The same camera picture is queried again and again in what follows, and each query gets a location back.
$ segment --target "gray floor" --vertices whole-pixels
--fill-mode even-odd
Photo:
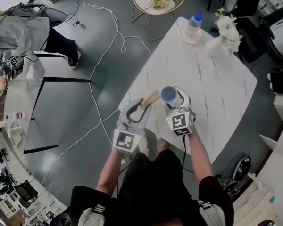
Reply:
[[[154,51],[159,44],[160,41],[146,42],[149,19],[147,16],[141,17],[134,24],[130,23],[132,0],[89,0],[88,2],[112,9],[124,36],[141,36],[151,51]],[[186,0],[175,11],[175,16],[189,18],[194,13],[201,12],[204,16],[202,28],[209,31],[216,20],[213,13],[221,7],[221,4],[218,0],[214,0],[209,13],[206,11],[207,3],[208,0]],[[66,13],[74,12],[76,8],[74,0],[60,0],[50,6]],[[80,8],[77,18],[84,27],[73,28],[73,22],[69,21],[57,27],[57,30],[66,37],[76,40],[79,45],[83,55],[79,67],[71,71],[63,59],[44,59],[42,62],[46,67],[47,76],[88,78],[100,56],[112,41],[116,30],[109,12]],[[153,36],[159,36],[162,32],[168,31],[173,20],[171,15],[165,15],[154,19],[153,23],[153,27],[155,24],[159,25],[158,30],[153,31]],[[125,54],[121,53],[121,44],[121,37],[118,36],[92,78],[94,94],[103,118],[117,109],[124,94],[149,58],[148,52],[139,39],[127,40]],[[233,156],[239,154],[251,156],[251,171],[255,171],[268,152],[268,147],[260,139],[259,134],[274,138],[280,125],[280,117],[273,106],[275,95],[270,90],[266,79],[266,73],[274,67],[274,63],[268,55],[263,55],[255,64],[252,72],[258,80],[256,90],[235,133],[213,163],[216,174],[222,171]],[[118,115],[118,113],[115,114],[105,122],[110,137],[113,135]],[[43,180],[51,164],[62,152],[99,123],[88,84],[45,84],[34,117],[36,121],[33,121],[29,128],[26,148],[59,145],[59,148],[27,156],[28,168],[39,181]],[[151,132],[147,132],[147,135],[152,148],[150,159],[153,160],[156,138]],[[173,150],[180,158],[183,157],[182,151],[175,148]],[[69,205],[72,187],[96,186],[110,151],[111,145],[103,129],[96,129],[62,156],[51,170],[44,185],[65,205]],[[190,157],[187,157],[185,166],[187,168],[191,166]],[[225,175],[229,175],[233,167],[234,164]],[[194,175],[184,171],[184,182],[193,197],[197,198],[198,184]]]

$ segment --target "black t-shirt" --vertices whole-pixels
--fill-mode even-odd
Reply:
[[[138,187],[131,181],[127,186],[123,185],[117,199],[88,187],[74,187],[70,205],[72,226],[78,225],[81,214],[87,208],[99,205],[105,208],[105,226],[144,226],[150,225],[150,222],[166,222],[172,218],[179,218],[183,225],[206,226],[199,213],[198,201],[191,198],[183,183],[172,183],[170,178],[168,183],[173,189],[170,190],[170,187],[166,186],[166,191],[163,183],[156,185],[157,180],[153,180],[152,192],[143,188],[144,185]],[[199,185],[199,200],[221,207],[226,226],[233,225],[232,202],[215,177],[202,179]]]

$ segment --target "white vase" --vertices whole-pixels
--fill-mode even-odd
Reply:
[[[203,49],[209,57],[216,56],[222,49],[222,44],[220,43],[219,37],[207,41]]]

